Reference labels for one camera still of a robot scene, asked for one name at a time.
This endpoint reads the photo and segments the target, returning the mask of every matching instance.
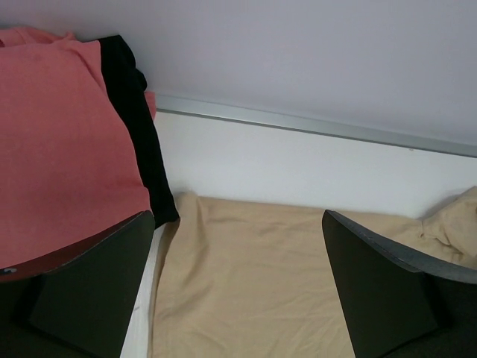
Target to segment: pink shirt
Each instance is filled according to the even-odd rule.
[[[149,210],[98,41],[0,30],[0,268]]]

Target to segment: folded clothes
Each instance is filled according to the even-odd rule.
[[[127,53],[122,39],[114,42]],[[104,75],[103,53],[101,41],[82,43],[72,34],[0,30],[0,268],[151,207],[157,224],[177,218],[145,80],[132,53],[117,59],[127,59],[129,72],[121,65]],[[127,88],[112,89],[119,84]]]

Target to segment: white wall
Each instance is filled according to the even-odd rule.
[[[477,185],[477,159],[158,113],[174,192],[419,217]]]
[[[160,95],[477,144],[476,0],[1,0],[120,33]]]

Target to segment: salmon t-shirt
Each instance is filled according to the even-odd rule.
[[[99,46],[0,30],[0,268],[150,209]]]

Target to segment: beige bed sheet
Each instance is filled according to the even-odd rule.
[[[181,221],[157,287],[151,355],[354,357],[321,230],[324,210],[199,198]],[[386,237],[472,266],[477,189],[424,221],[342,212]]]

